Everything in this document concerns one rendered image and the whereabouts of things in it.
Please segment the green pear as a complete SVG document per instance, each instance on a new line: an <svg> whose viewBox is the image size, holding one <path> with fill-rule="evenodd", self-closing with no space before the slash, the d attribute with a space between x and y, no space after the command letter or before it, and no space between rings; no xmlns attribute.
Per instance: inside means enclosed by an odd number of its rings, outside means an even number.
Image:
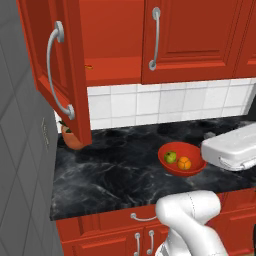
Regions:
<svg viewBox="0 0 256 256"><path fill-rule="evenodd" d="M177 155L174 151L168 151L164 155L164 160L169 164L174 163L176 161L176 158Z"/></svg>

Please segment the orange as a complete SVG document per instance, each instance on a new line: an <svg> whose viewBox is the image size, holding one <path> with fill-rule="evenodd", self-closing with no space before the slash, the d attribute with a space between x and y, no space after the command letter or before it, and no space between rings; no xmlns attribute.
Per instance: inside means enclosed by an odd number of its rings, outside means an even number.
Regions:
<svg viewBox="0 0 256 256"><path fill-rule="evenodd" d="M177 162L177 166L181 170L188 170L191 168L192 162L188 157L180 157Z"/></svg>

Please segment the red bowl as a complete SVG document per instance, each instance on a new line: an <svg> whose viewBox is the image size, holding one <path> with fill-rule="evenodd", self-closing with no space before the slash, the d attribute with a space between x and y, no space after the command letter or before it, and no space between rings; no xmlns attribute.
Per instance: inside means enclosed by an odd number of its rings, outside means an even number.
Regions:
<svg viewBox="0 0 256 256"><path fill-rule="evenodd" d="M177 158L174 163L169 164L164 160L164 155L168 151L174 151L176 153ZM192 162L190 169L181 170L178 168L177 162L180 157L188 157L190 159ZM158 150L158 159L164 169L170 174L184 177L198 174L207 165L207 162L201 156L200 148L185 142L170 142L162 145Z"/></svg>

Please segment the red open cabinet door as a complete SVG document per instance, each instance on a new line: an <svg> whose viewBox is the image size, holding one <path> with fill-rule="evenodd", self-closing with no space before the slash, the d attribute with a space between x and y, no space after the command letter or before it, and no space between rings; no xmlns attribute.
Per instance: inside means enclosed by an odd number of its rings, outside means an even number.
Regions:
<svg viewBox="0 0 256 256"><path fill-rule="evenodd" d="M16 0L27 44L36 89L63 119L78 140L92 143L87 99L79 0ZM55 103L47 75L47 43L56 21L64 27L64 42L54 41L51 74L61 105L71 104L75 119L70 120Z"/></svg>

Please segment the red base cabinet door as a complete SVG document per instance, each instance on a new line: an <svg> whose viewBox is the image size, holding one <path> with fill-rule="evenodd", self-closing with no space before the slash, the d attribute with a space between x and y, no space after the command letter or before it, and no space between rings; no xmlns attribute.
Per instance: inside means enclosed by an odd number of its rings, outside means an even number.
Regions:
<svg viewBox="0 0 256 256"><path fill-rule="evenodd" d="M149 230L154 230L154 251L153 256L158 247L165 241L168 235L168 227L162 224L146 226L144 229L144 241L143 241L143 256L147 255L147 249L150 248L150 237L148 235Z"/></svg>
<svg viewBox="0 0 256 256"><path fill-rule="evenodd" d="M75 242L71 251L74 256L134 256L136 251L135 233L140 233L140 251L143 238L143 229L130 229L96 235Z"/></svg>

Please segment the red closed cabinet door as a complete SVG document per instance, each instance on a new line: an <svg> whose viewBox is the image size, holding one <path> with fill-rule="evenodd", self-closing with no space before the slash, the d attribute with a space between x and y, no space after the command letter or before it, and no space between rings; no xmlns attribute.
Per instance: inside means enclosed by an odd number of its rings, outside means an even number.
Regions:
<svg viewBox="0 0 256 256"><path fill-rule="evenodd" d="M243 0L145 0L142 82L144 84L234 79L242 29ZM160 37L156 69L156 22Z"/></svg>

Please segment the red base cabinet run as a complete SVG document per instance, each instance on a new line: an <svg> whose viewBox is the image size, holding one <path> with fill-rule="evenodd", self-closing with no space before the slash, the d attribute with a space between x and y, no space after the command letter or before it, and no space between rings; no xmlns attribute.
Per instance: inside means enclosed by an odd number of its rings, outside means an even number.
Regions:
<svg viewBox="0 0 256 256"><path fill-rule="evenodd" d="M219 234L229 256L254 251L256 239L256 188L218 193L221 212L207 225Z"/></svg>

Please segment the red narrow cabinet door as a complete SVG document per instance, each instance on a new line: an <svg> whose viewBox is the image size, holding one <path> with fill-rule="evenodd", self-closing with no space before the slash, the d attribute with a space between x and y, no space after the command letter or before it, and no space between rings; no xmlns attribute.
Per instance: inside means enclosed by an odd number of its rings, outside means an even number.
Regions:
<svg viewBox="0 0 256 256"><path fill-rule="evenodd" d="M256 77L256 0L243 0L239 19L242 32L234 78Z"/></svg>

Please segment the terracotta potted plant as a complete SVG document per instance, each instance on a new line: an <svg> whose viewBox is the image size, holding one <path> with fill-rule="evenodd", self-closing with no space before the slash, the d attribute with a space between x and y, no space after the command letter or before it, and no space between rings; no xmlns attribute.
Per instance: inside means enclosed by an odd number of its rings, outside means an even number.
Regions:
<svg viewBox="0 0 256 256"><path fill-rule="evenodd" d="M84 145L72 133L70 128L66 126L65 122L63 120L61 120L60 124L61 124L62 137L63 137L65 144L73 150L82 149L84 147Z"/></svg>

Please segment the red drawer front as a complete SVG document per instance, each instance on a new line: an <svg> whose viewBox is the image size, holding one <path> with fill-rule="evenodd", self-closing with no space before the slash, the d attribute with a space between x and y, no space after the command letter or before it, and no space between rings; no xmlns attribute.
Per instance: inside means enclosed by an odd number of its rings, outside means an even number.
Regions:
<svg viewBox="0 0 256 256"><path fill-rule="evenodd" d="M56 221L56 226L60 239L66 242L112 230L125 230L138 226L159 224L158 219L149 222L138 222L130 218L131 213L136 213L138 218L151 218L156 216L155 205L61 219Z"/></svg>

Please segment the white countertop appliance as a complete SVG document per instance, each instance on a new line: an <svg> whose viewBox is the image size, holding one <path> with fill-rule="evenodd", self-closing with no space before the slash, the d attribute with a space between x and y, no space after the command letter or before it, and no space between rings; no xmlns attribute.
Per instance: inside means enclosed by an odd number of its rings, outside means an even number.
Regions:
<svg viewBox="0 0 256 256"><path fill-rule="evenodd" d="M256 123L204 140L201 155L206 162L228 171L256 166Z"/></svg>

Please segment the red wall cabinet body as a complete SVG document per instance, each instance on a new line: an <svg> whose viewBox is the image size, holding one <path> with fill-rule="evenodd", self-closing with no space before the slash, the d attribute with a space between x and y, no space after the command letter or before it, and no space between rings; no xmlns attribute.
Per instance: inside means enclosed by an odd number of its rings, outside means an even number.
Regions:
<svg viewBox="0 0 256 256"><path fill-rule="evenodd" d="M80 0L88 86L141 82L144 0Z"/></svg>

